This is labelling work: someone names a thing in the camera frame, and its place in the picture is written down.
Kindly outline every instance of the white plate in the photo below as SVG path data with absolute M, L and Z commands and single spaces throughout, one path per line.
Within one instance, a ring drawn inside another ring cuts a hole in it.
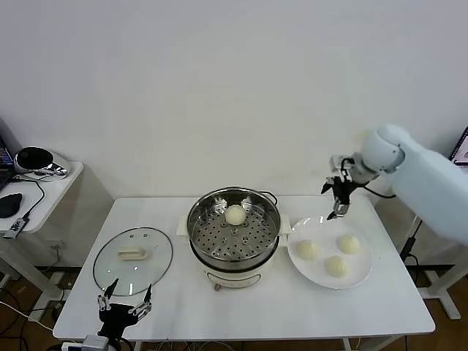
M 337 245 L 337 240 L 345 234 L 355 235 L 361 243 L 357 254 L 345 254 Z M 320 248 L 320 256 L 316 260 L 303 260 L 298 255 L 299 241 L 309 239 Z M 332 289 L 349 289 L 364 282 L 372 270 L 372 257 L 369 247 L 356 230 L 344 220 L 338 218 L 327 221 L 323 217 L 305 218 L 293 228 L 287 238 L 287 251 L 292 263 L 308 279 L 314 283 Z M 343 278 L 335 278 L 327 273 L 325 260 L 332 256 L 343 257 L 348 264 L 348 274 Z

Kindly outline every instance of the cable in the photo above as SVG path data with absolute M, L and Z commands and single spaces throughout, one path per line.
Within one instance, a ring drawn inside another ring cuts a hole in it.
M 26 339 L 23 338 L 22 336 L 0 336 L 0 339 L 19 339 L 20 340 L 20 350 L 21 350 L 21 342 L 24 343 L 26 346 L 26 351 L 29 351 L 28 343 L 26 342 Z
M 412 258 L 415 259 L 415 261 L 416 261 L 416 268 L 418 268 L 418 267 L 419 267 L 419 260 L 418 260 L 418 258 L 417 258 L 415 255 L 413 255 L 413 254 L 408 254 L 408 257 L 412 257 Z M 413 280 L 413 282 L 415 283 L 415 285 L 416 285 L 416 283 L 418 282 L 418 276 L 419 276 L 419 269 L 416 269 L 416 276 L 415 276 L 415 279 Z
M 420 226 L 423 224 L 423 220 L 421 220 L 418 224 L 418 226 L 416 227 L 416 230 L 415 232 L 412 234 L 412 237 L 411 238 L 414 238 L 416 236 L 416 233 L 418 232 Z
M 27 181 L 29 183 L 35 183 L 36 186 L 39 188 L 39 190 L 42 193 L 41 198 L 38 199 L 38 201 L 36 201 L 36 203 L 33 204 L 33 206 L 24 214 L 23 219 L 27 219 L 27 218 L 29 218 L 29 215 L 31 214 L 31 211 L 34 209 L 34 207 L 36 207 L 42 201 L 42 199 L 45 197 L 45 192 L 44 192 L 44 189 L 39 185 L 38 181 L 32 181 L 32 180 L 29 180 L 29 179 L 22 179 L 22 178 L 18 178 L 18 177 L 10 179 L 10 182 L 20 182 L 20 181 Z
M 26 317 L 26 318 L 28 318 L 28 319 L 30 319 L 30 320 L 33 320 L 34 322 L 36 322 L 37 324 L 39 324 L 41 327 L 47 329 L 48 331 L 53 331 L 53 329 L 51 329 L 51 328 L 49 328 L 49 327 L 43 325 L 39 320 L 35 320 L 34 318 L 31 318 L 30 316 L 24 314 L 23 312 L 18 311 L 16 308 L 11 307 L 8 303 L 5 303 L 5 302 L 3 302 L 3 301 L 0 301 L 0 303 L 1 303 L 2 305 L 5 305 L 5 306 L 8 307 L 9 309 L 12 309 L 13 311 L 15 311 L 15 312 L 21 314 L 23 317 Z
M 7 293 L 8 295 L 10 295 L 13 298 L 13 300 L 15 300 L 16 304 L 18 305 L 18 309 L 21 309 L 20 301 L 18 301 L 18 299 L 10 291 L 8 291 L 6 289 L 3 289 L 3 288 L 0 288 L 0 290 Z M 6 333 L 16 323 L 16 321 L 20 317 L 17 314 L 15 316 L 16 316 L 16 318 L 13 320 L 13 322 L 11 322 L 4 330 L 0 331 L 0 336 L 3 335 L 4 333 Z
M 419 228 L 421 227 L 421 225 L 423 224 L 423 220 L 420 220 L 419 221 L 419 224 L 418 226 L 416 227 L 416 230 L 414 231 L 414 233 L 412 234 L 411 237 L 409 237 L 407 239 L 407 242 L 404 243 L 404 246 L 403 246 L 403 249 L 401 249 L 401 252 L 400 252 L 400 258 L 401 260 L 404 262 L 409 256 L 413 256 L 411 255 L 411 250 L 412 250 L 412 247 L 415 245 L 415 242 L 416 242 L 416 233 L 418 232 Z
M 393 199 L 394 197 L 396 197 L 395 194 L 393 195 L 382 195 L 382 194 L 379 194 L 378 192 L 375 192 L 374 190 L 368 188 L 367 186 L 363 186 L 363 188 L 365 190 L 367 190 L 368 192 L 371 192 L 372 194 L 378 196 L 378 197 L 381 197 L 382 199 Z
M 55 266 L 57 263 L 60 262 L 60 254 L 59 254 L 59 248 L 58 246 L 54 246 L 53 247 L 55 250 L 56 250 L 56 261 L 54 263 L 52 263 L 51 265 L 49 265 L 46 269 L 44 269 L 43 271 L 39 271 L 39 272 L 47 272 L 49 269 L 51 269 L 53 266 Z
M 130 341 L 125 338 L 120 338 L 120 341 L 123 341 L 125 344 L 127 344 L 127 346 L 130 348 L 130 351 L 133 351 L 133 346 L 130 344 Z

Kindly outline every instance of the monitor screen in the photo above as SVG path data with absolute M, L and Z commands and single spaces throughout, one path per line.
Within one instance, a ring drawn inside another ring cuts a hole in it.
M 0 137 L 0 167 L 13 167 L 13 159 Z

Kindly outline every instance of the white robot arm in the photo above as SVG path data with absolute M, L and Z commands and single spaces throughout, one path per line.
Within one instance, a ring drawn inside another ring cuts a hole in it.
M 372 132 L 360 153 L 332 156 L 332 170 L 322 190 L 333 189 L 335 206 L 329 219 L 346 214 L 349 195 L 377 176 L 436 234 L 468 245 L 468 175 L 437 152 L 416 143 L 403 128 L 386 124 Z

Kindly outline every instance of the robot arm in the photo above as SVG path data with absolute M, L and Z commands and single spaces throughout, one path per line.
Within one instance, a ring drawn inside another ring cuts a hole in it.
M 64 342 L 62 351 L 121 351 L 120 340 L 125 328 L 137 324 L 151 311 L 151 285 L 146 290 L 143 302 L 137 306 L 110 303 L 118 279 L 107 287 L 103 295 L 98 295 L 101 330 L 97 335 L 87 335 L 83 343 Z
M 441 154 L 425 149 L 401 127 L 386 124 L 372 132 L 360 153 L 332 156 L 332 170 L 322 193 L 333 190 L 329 219 L 344 216 L 349 196 L 378 176 L 436 234 L 468 245 L 464 218 L 468 208 L 468 175 Z

